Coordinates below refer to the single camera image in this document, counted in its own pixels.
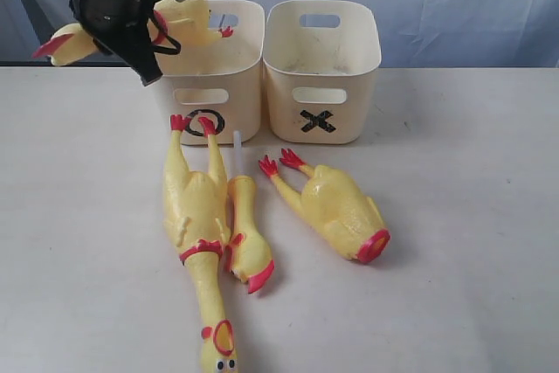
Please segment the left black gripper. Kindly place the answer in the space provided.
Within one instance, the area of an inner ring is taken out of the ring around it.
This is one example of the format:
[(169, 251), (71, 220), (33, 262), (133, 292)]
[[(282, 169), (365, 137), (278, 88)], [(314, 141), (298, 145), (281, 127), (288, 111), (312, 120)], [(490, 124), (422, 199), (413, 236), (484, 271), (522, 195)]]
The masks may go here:
[(170, 47), (151, 43), (148, 24), (156, 22), (155, 4), (159, 1), (71, 0), (71, 5), (75, 18), (93, 37), (98, 49), (120, 58), (148, 86), (162, 77), (155, 53), (177, 55), (182, 49), (171, 36), (166, 37)]

